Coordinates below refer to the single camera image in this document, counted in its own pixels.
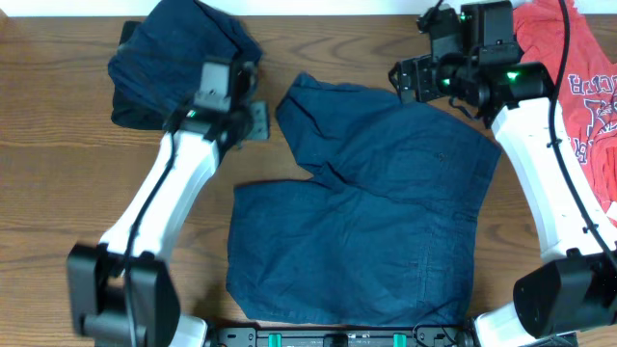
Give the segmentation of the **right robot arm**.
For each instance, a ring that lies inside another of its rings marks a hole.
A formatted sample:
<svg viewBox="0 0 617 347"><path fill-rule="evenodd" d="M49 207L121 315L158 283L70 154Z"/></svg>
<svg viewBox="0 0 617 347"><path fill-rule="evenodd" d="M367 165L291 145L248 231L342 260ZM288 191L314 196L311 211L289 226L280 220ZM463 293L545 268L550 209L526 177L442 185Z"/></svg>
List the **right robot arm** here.
<svg viewBox="0 0 617 347"><path fill-rule="evenodd" d="M478 346L568 346L616 322L616 228L575 156L558 101L563 70L522 63L508 1L443 3L417 23L431 51L415 65L416 98L476 108L512 163L529 204L542 265L512 301L471 322Z"/></svg>

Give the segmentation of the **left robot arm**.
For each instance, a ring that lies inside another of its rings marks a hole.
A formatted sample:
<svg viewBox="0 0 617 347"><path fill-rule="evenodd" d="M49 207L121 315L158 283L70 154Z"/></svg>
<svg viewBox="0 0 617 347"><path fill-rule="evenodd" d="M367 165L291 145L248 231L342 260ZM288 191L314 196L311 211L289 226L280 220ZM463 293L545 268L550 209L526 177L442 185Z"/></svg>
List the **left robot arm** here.
<svg viewBox="0 0 617 347"><path fill-rule="evenodd" d="M201 188L225 153L269 136L267 105L253 99L255 63L207 60L195 93L164 123L154 165L133 201L96 246L67 257L74 331L98 346L416 346L394 330L216 330L182 313L168 262Z"/></svg>

